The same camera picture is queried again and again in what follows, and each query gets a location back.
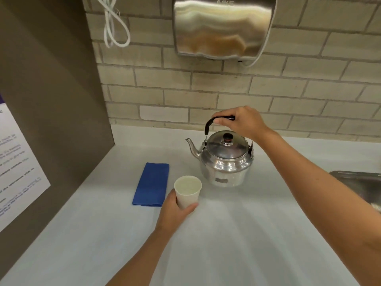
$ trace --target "sink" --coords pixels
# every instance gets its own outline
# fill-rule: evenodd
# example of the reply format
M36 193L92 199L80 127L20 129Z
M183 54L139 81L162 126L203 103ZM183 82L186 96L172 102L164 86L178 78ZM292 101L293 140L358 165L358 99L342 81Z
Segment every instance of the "sink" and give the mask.
M381 174L334 171L330 172L381 213Z

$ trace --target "stainless steel hand dryer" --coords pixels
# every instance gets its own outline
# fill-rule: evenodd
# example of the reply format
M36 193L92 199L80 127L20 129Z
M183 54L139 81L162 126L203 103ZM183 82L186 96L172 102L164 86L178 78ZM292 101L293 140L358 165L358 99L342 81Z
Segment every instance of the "stainless steel hand dryer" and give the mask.
M277 0L172 0L178 54L256 60L266 44Z

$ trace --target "brown panel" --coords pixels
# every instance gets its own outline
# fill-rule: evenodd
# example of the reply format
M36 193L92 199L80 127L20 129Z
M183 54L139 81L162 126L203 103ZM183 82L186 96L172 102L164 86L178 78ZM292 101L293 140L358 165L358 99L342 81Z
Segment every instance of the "brown panel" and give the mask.
M0 93L52 186L0 233L0 278L114 145L81 0L0 0Z

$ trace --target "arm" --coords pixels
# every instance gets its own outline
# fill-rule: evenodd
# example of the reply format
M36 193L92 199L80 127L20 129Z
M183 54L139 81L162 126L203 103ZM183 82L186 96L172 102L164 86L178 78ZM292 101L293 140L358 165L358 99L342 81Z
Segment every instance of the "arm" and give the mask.
M215 123L253 139L265 151L308 219L359 284L379 284L381 215L269 129L258 111L245 106L213 116L223 115L235 115L236 120L221 118Z
M176 193L172 190L163 203L155 230L106 286L148 286L170 238L197 206L192 204L181 210L176 204Z

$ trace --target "person's left hand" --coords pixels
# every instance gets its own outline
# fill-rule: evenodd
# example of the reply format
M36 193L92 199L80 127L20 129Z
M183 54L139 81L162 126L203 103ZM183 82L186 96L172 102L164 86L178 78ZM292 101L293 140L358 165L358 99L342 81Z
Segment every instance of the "person's left hand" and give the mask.
M176 193L173 189L166 197L162 209L160 210L159 219L156 223L156 230L163 230L172 236L186 217L192 213L197 206L198 203L194 203L186 209L181 210L176 203Z

